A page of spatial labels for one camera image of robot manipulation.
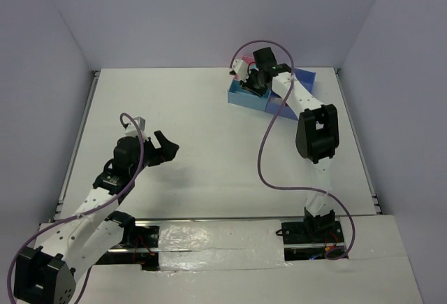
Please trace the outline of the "square pink compact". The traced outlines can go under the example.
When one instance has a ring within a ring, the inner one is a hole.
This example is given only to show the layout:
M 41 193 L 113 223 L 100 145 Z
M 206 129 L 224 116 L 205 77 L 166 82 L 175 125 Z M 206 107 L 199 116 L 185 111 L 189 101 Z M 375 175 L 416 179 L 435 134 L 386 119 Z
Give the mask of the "square pink compact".
M 274 98 L 271 98 L 271 100 L 270 100 L 270 102 L 271 103 L 275 103 L 275 104 L 277 104 L 277 105 L 280 105 L 281 104 L 281 102 L 282 102 L 282 98 L 280 98 L 280 97 L 274 97 Z

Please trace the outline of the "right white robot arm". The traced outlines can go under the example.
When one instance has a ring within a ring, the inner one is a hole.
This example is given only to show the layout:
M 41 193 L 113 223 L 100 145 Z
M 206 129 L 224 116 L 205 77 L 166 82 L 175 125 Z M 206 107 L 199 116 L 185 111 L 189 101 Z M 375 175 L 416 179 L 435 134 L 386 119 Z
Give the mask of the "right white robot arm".
M 305 203 L 304 234 L 312 241 L 323 239 L 335 223 L 335 212 L 328 205 L 332 190 L 330 167 L 339 146 L 337 109 L 324 104 L 308 91 L 287 64 L 278 64 L 270 48 L 254 52 L 255 67 L 242 59 L 232 61 L 230 73 L 242 89 L 257 96 L 272 90 L 298 118 L 295 146 L 305 160 L 312 179 Z

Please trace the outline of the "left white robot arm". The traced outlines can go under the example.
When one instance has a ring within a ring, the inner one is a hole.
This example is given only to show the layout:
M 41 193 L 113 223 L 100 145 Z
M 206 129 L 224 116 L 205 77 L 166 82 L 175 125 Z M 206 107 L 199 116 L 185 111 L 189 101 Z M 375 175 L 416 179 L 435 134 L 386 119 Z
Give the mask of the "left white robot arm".
M 69 303 L 80 278 L 107 250 L 136 241 L 134 217 L 118 207 L 141 170 L 172 161 L 179 150 L 161 131 L 154 135 L 158 147 L 136 132 L 120 138 L 73 220 L 54 226 L 55 233 L 38 247 L 20 249 L 13 298 L 26 303 Z

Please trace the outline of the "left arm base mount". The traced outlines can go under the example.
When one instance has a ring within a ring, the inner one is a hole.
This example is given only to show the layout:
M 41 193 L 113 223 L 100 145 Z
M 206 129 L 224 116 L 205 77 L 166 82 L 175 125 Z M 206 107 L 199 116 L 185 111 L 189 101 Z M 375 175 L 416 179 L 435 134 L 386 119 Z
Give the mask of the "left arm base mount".
M 144 271 L 158 271 L 159 226 L 137 225 L 131 215 L 114 211 L 105 223 L 116 224 L 123 229 L 121 240 L 96 262 L 101 265 L 139 265 Z

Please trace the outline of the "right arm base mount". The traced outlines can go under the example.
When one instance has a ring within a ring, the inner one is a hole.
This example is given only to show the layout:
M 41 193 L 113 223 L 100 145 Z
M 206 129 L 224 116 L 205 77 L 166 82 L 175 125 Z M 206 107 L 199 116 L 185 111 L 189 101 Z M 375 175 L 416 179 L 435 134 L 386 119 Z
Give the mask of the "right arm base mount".
M 286 261 L 346 258 L 344 234 L 334 210 L 313 216 L 305 209 L 302 220 L 282 222 L 275 234 L 282 239 Z

